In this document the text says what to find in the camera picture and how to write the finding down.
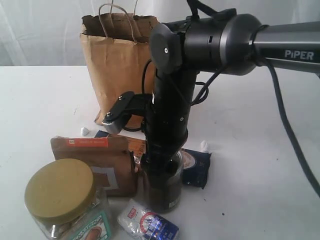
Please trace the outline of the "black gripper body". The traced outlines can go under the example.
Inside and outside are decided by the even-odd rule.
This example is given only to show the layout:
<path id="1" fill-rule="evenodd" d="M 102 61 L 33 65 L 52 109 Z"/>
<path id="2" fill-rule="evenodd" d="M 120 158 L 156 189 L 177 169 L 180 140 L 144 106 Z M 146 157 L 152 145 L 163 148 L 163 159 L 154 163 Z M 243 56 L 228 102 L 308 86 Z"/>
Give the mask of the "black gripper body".
<path id="1" fill-rule="evenodd" d="M 188 138 L 189 92 L 156 92 L 143 96 L 146 152 L 141 167 L 147 173 L 173 172 L 172 158 Z"/>

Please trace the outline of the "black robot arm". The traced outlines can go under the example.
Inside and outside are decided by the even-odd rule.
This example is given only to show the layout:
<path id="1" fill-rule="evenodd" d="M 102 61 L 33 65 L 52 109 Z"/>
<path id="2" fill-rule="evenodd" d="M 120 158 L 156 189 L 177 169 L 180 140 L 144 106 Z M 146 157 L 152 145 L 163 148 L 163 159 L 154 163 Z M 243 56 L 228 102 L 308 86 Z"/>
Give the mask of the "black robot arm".
<path id="1" fill-rule="evenodd" d="M 149 48 L 156 72 L 146 107 L 145 161 L 151 172 L 163 172 L 187 140 L 198 73 L 243 76 L 265 61 L 319 73 L 320 24 L 263 25 L 231 8 L 207 18 L 159 23 L 151 31 Z"/>

